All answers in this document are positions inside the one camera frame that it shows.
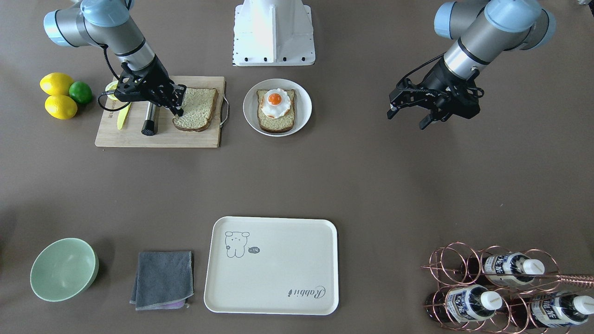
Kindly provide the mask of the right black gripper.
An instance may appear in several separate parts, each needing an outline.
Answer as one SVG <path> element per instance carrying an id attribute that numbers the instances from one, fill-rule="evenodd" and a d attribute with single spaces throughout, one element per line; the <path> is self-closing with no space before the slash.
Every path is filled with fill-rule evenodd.
<path id="1" fill-rule="evenodd" d="M 149 101 L 156 106 L 170 108 L 175 116 L 183 116 L 186 85 L 175 84 L 157 56 L 140 70 L 132 70 L 128 63 L 121 66 L 123 72 L 114 93 L 119 101 Z"/>

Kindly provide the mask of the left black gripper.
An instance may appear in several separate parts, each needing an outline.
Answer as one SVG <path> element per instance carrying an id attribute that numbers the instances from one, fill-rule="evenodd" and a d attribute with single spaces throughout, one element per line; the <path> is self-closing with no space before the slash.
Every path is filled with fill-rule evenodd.
<path id="1" fill-rule="evenodd" d="M 461 79 L 450 72 L 443 59 L 439 59 L 420 84 L 412 83 L 410 74 L 429 63 L 427 61 L 418 66 L 396 84 L 389 95 L 388 120 L 392 120 L 399 110 L 413 106 L 429 110 L 429 114 L 420 121 L 421 130 L 438 120 L 448 120 L 451 116 L 467 120 L 477 116 L 481 110 L 478 100 L 484 95 L 484 90 L 477 87 L 474 81 L 480 71 L 474 66 L 470 78 Z"/>

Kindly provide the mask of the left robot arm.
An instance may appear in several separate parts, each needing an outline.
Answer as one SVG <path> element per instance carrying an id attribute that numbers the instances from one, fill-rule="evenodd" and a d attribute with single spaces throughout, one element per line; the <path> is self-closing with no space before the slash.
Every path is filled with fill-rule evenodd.
<path id="1" fill-rule="evenodd" d="M 437 35 L 453 45 L 433 59 L 435 65 L 414 84 L 405 75 L 390 93 L 388 119 L 399 110 L 420 106 L 429 110 L 419 124 L 425 129 L 451 116 L 467 120 L 479 114 L 484 90 L 475 78 L 503 51 L 531 50 L 547 43 L 556 19 L 536 0 L 465 0 L 446 2 L 436 12 Z"/>

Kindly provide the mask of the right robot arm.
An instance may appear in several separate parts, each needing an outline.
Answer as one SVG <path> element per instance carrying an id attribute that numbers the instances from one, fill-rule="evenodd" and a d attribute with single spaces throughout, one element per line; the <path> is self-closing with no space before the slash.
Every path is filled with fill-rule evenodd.
<path id="1" fill-rule="evenodd" d="M 47 36 L 61 46 L 110 47 L 121 62 L 115 97 L 123 102 L 149 101 L 182 116 L 185 85 L 177 85 L 131 18 L 131 0 L 80 0 L 47 13 Z"/>

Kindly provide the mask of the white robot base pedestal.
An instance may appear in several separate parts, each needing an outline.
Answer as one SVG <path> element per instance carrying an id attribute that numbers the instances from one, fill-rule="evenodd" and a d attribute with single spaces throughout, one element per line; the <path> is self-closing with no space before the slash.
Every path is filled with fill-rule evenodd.
<path id="1" fill-rule="evenodd" d="M 310 6 L 301 0 L 245 0 L 235 7 L 232 64 L 306 66 L 316 61 Z"/>

